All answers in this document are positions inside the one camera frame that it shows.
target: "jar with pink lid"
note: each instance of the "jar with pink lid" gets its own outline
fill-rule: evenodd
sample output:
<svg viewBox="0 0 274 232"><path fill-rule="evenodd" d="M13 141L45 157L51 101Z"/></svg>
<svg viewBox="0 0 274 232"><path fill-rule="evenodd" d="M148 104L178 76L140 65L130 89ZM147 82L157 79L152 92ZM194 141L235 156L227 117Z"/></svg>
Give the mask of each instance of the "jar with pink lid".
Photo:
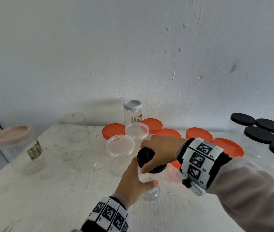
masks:
<svg viewBox="0 0 274 232"><path fill-rule="evenodd" d="M42 147L30 126L18 125L0 131L0 149L11 167L23 175L44 166Z"/></svg>

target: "table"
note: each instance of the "table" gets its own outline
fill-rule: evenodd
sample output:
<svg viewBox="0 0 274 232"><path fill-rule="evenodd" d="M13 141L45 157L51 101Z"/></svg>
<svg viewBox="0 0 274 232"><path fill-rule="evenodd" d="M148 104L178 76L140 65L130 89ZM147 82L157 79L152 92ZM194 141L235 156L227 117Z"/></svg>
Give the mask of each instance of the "table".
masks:
<svg viewBox="0 0 274 232"><path fill-rule="evenodd" d="M106 153L102 129L90 126L89 138L75 144L66 140L63 125L53 125L38 138L46 156L41 171L23 176L10 165L4 167L0 171L0 231L7 226L13 227L11 232L79 229L97 201L111 195L120 180L110 173L112 157ZM185 138L185 131L179 133ZM218 132L212 135L225 137ZM80 171L72 160L86 148L100 152L100 163L91 170ZM130 232L243 231L224 212L215 195L194 195L179 183L175 172L168 164L156 201L140 199L130 207Z"/></svg>

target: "right hand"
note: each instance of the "right hand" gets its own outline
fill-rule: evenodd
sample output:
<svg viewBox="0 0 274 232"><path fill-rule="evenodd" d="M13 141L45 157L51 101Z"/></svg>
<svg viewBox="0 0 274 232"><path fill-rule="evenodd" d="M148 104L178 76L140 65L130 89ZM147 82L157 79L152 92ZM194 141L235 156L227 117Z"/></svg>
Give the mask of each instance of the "right hand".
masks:
<svg viewBox="0 0 274 232"><path fill-rule="evenodd" d="M151 148L155 152L155 155L152 160L143 165L140 172L144 174L157 166L175 161L176 152L186 142L187 139L184 138L157 135L153 135L152 140L144 140L140 147Z"/></svg>

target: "hand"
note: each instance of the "hand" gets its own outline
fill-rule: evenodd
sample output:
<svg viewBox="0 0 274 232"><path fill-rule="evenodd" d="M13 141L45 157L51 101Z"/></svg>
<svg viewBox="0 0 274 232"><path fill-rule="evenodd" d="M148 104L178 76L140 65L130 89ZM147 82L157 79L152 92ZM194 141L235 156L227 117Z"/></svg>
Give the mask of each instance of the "hand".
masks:
<svg viewBox="0 0 274 232"><path fill-rule="evenodd" d="M144 192L159 185L159 181L145 183L139 181L137 165L137 157L135 157L123 173L122 179L116 189L116 193L123 195L127 199L128 207L133 205Z"/></svg>
<svg viewBox="0 0 274 232"><path fill-rule="evenodd" d="M144 140L140 147L151 148L155 155L152 160L143 165L140 172L144 174L159 165L175 161L176 152L185 142L187 142L187 139L157 135L153 135L152 140Z"/></svg>

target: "printed label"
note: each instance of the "printed label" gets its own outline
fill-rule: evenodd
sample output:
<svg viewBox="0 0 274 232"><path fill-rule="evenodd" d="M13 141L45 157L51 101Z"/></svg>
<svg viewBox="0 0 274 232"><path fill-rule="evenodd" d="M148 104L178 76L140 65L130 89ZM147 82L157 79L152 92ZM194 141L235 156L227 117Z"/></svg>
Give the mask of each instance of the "printed label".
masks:
<svg viewBox="0 0 274 232"><path fill-rule="evenodd" d="M141 122L142 121L142 114L140 116L132 116L132 123Z"/></svg>
<svg viewBox="0 0 274 232"><path fill-rule="evenodd" d="M39 141L37 140L34 146L28 149L27 152L32 161L36 160L42 153L42 147L40 146Z"/></svg>

